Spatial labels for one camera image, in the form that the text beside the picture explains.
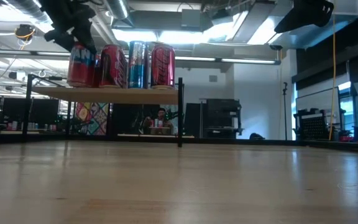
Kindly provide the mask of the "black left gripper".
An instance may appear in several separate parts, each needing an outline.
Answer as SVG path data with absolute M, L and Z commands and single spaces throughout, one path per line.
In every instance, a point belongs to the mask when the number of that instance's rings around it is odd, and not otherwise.
M 39 0 L 40 10 L 45 12 L 52 21 L 51 30 L 45 33 L 44 38 L 47 42 L 53 41 L 55 44 L 71 51 L 75 40 L 67 31 L 74 27 L 73 35 L 91 53 L 96 54 L 97 50 L 91 35 L 90 19 L 96 15 L 95 11 L 85 4 L 84 1 L 70 0 Z

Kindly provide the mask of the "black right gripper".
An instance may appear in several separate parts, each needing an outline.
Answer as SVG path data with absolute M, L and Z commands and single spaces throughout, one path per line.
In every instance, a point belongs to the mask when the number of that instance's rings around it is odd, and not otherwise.
M 307 13 L 311 6 L 310 0 L 294 0 L 293 8 L 278 23 L 274 31 L 284 33 L 307 25 Z M 333 13 L 334 4 L 327 0 L 314 1 L 314 25 L 325 26 Z

